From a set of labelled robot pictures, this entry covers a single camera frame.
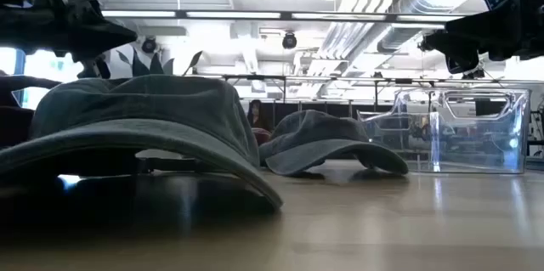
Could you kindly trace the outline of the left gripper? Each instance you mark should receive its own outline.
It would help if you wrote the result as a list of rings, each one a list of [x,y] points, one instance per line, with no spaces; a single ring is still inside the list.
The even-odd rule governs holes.
[[[107,20],[97,0],[29,8],[0,0],[0,47],[18,48],[27,54],[39,49],[70,53],[74,61],[82,61],[137,37],[135,31]]]

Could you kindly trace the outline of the clear plastic bin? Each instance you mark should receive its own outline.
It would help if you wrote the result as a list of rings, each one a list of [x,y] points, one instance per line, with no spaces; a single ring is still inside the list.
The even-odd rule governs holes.
[[[413,172],[524,172],[526,89],[400,90],[389,111],[358,116],[370,141],[396,152]]]

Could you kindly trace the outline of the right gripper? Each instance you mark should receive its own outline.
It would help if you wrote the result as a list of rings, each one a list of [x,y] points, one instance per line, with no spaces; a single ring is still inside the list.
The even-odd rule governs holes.
[[[544,56],[544,5],[534,10],[506,5],[450,20],[445,32],[444,53],[453,54],[445,56],[451,74],[475,69],[478,52],[487,52],[492,61],[535,59]]]

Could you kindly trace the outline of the black aluminium rig frame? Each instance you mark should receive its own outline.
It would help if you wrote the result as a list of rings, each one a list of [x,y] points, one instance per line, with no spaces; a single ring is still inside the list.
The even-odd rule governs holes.
[[[194,172],[201,162],[196,159],[161,159],[144,158],[138,159],[135,172],[137,174],[149,174],[154,171],[163,172]]]

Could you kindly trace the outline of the dark green baseball cap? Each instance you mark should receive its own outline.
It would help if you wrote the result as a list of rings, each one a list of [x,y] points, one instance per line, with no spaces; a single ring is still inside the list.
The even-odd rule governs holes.
[[[0,150],[0,181],[59,173],[115,176],[160,150],[202,161],[251,185],[274,210],[283,201],[259,171],[258,144],[236,89],[204,77],[87,78],[49,90],[26,141]]]

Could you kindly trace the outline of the black background railing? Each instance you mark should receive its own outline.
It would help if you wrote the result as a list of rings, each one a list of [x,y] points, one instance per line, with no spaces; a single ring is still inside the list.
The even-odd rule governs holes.
[[[246,82],[271,82],[281,91],[280,97],[266,97],[273,102],[323,103],[323,104],[392,104],[394,94],[400,89],[437,88],[509,88],[512,86],[544,88],[544,81],[501,79],[433,79],[433,78],[380,78],[336,76],[271,76],[271,75],[220,75],[220,79],[235,85]]]

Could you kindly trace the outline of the silver ceiling duct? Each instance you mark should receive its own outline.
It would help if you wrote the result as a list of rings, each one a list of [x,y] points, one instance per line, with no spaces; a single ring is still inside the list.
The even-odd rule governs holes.
[[[396,14],[445,14],[453,9],[446,0],[394,0],[389,12]],[[391,54],[418,33],[415,28],[393,28],[377,43],[380,53]]]

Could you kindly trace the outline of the grey baseball cap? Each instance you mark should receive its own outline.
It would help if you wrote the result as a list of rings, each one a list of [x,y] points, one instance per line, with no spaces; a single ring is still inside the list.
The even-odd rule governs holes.
[[[366,168],[398,175],[409,172],[394,151],[375,144],[361,122],[318,110],[302,110],[284,117],[269,140],[258,147],[260,163],[271,172],[297,177],[330,158],[351,156]]]

